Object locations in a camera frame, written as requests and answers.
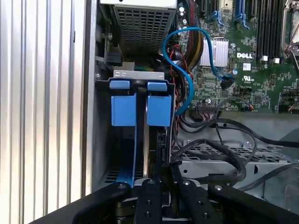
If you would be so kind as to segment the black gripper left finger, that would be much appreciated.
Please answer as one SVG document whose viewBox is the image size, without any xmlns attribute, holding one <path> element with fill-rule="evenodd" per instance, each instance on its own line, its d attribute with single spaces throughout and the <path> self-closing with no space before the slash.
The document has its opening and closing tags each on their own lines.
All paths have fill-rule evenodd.
<svg viewBox="0 0 299 224">
<path fill-rule="evenodd" d="M 117 219 L 117 204 L 136 198 L 133 223 L 162 222 L 161 165 L 152 166 L 153 176 L 141 185 L 111 183 L 35 221 L 35 224 L 113 224 Z"/>
</svg>

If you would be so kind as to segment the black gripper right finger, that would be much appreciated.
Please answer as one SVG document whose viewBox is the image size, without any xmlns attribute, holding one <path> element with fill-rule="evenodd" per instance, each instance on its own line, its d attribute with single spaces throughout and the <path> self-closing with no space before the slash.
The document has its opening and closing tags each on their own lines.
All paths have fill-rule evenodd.
<svg viewBox="0 0 299 224">
<path fill-rule="evenodd" d="M 177 164 L 171 173 L 179 195 L 195 224 L 297 224 L 299 216 L 226 185 L 210 184 L 205 190 L 184 179 Z"/>
</svg>

